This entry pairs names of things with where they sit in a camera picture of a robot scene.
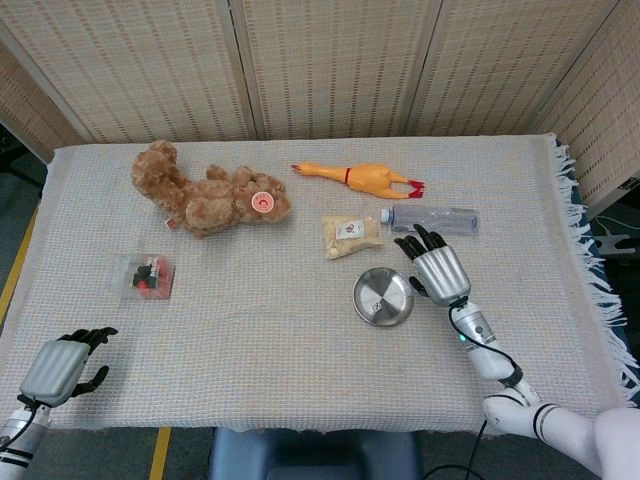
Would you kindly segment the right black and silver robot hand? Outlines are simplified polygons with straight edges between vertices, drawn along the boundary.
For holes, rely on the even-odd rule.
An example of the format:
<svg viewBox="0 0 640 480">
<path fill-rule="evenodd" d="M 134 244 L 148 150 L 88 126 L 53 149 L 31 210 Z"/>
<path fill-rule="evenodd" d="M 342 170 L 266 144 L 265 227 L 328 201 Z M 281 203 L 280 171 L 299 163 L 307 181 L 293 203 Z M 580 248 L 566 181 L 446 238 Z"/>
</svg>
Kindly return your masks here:
<svg viewBox="0 0 640 480">
<path fill-rule="evenodd" d="M 455 251 L 435 231 L 414 224 L 415 235 L 395 238 L 416 273 L 408 278 L 413 289 L 439 306 L 459 304 L 471 292 L 469 277 Z"/>
</svg>

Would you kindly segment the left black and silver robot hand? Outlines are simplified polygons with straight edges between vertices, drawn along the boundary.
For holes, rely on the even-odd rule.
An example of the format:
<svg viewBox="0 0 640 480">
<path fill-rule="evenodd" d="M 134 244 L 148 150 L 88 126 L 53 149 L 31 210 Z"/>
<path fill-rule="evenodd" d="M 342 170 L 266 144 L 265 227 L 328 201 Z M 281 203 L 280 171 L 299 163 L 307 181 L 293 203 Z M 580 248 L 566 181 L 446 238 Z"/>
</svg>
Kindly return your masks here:
<svg viewBox="0 0 640 480">
<path fill-rule="evenodd" d="M 79 329 L 46 342 L 22 381 L 17 399 L 29 408 L 55 408 L 70 398 L 95 391 L 108 375 L 107 365 L 88 382 L 81 383 L 80 377 L 95 349 L 117 333 L 112 327 Z"/>
</svg>

